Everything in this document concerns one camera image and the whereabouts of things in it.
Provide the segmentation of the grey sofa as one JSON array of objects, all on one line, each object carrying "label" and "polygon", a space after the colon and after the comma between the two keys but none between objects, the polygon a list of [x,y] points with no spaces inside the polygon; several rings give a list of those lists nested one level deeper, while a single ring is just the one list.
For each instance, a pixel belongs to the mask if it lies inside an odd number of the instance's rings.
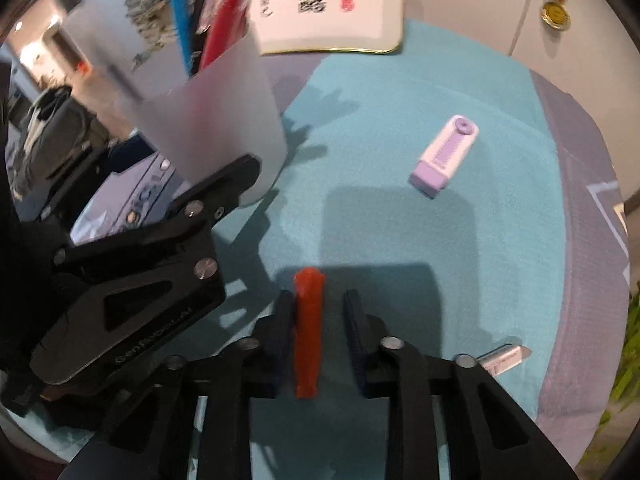
[{"label": "grey sofa", "polygon": [[6,148],[6,170],[16,200],[50,181],[87,148],[115,139],[98,116],[72,95],[67,84],[43,91],[29,107],[18,136]]}]

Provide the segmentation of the orange red marker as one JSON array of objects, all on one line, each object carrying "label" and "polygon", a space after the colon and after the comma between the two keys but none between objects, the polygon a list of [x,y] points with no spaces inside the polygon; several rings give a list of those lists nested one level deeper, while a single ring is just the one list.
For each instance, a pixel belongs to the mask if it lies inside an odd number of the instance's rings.
[{"label": "orange red marker", "polygon": [[303,268],[294,275],[294,374],[297,399],[313,399],[318,393],[325,281],[326,277],[316,268]]}]

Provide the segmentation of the blue pen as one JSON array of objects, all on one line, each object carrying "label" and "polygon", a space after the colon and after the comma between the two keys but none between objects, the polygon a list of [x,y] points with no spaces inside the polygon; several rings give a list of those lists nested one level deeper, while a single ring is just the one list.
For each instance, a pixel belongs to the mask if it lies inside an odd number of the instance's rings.
[{"label": "blue pen", "polygon": [[191,50],[191,14],[189,0],[170,0],[172,12],[174,12],[175,28],[180,46],[182,62],[186,74],[191,75],[192,50]]}]

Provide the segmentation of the red pen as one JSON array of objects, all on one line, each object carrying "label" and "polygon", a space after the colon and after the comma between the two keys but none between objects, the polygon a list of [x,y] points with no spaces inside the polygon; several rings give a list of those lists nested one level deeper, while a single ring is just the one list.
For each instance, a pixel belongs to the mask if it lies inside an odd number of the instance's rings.
[{"label": "red pen", "polygon": [[219,58],[231,44],[239,26],[244,0],[216,0],[210,21],[199,70],[205,70]]}]

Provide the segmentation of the white calligraphy sign board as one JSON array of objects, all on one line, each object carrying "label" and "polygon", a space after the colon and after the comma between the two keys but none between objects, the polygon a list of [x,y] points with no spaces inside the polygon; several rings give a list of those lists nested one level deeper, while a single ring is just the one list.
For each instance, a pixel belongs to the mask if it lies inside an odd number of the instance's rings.
[{"label": "white calligraphy sign board", "polygon": [[252,0],[263,54],[388,53],[404,36],[404,0]]}]

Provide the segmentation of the green plant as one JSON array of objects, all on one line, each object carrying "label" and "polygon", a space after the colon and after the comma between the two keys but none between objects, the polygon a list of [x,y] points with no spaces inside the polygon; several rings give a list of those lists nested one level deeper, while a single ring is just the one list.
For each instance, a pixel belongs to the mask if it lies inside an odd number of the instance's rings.
[{"label": "green plant", "polygon": [[620,364],[608,399],[618,412],[639,400],[639,293],[629,297],[627,325]]}]

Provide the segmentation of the purple white eraser case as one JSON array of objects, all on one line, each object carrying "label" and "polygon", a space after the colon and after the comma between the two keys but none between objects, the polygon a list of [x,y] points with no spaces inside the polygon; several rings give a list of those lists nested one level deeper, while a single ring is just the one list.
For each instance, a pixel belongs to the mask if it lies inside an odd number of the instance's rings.
[{"label": "purple white eraser case", "polygon": [[479,133],[469,118],[452,116],[422,153],[409,182],[426,196],[437,196],[456,174]]}]

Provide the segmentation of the black marker pen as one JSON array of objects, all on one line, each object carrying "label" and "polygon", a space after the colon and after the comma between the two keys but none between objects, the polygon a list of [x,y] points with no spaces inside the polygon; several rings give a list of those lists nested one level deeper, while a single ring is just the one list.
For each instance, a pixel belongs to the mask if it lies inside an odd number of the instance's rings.
[{"label": "black marker pen", "polygon": [[194,0],[193,11],[190,19],[191,32],[191,65],[190,75],[193,76],[198,72],[198,63],[202,55],[204,44],[204,32],[200,31],[201,18],[205,9],[207,0]]}]

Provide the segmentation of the teal and purple desk mat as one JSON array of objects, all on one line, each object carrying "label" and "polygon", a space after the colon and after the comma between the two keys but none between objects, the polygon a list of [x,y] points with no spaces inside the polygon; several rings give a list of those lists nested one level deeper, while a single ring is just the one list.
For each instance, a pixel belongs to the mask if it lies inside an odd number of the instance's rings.
[{"label": "teal and purple desk mat", "polygon": [[[326,274],[318,398],[255,404],[255,477],[382,477],[386,407],[354,384],[349,288],[427,353],[529,346],[501,383],[577,464],[608,403],[628,295],[620,190],[591,117],[512,58],[415,21],[396,54],[275,55],[264,66],[288,162],[270,196],[216,227],[227,302],[167,346],[214,353],[246,335],[297,270]],[[454,115],[480,133],[431,198],[409,177]]]}]

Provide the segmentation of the translucent white pen cup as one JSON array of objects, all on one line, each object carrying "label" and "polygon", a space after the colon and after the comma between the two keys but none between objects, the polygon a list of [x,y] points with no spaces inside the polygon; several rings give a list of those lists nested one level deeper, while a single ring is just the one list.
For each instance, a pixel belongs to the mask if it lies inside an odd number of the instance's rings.
[{"label": "translucent white pen cup", "polygon": [[132,70],[124,38],[90,2],[73,10],[64,29],[114,84],[117,109],[186,182],[201,183],[240,157],[252,155],[259,162],[258,176],[242,193],[241,205],[258,202],[272,188],[288,147],[252,32],[190,77],[174,42]]}]

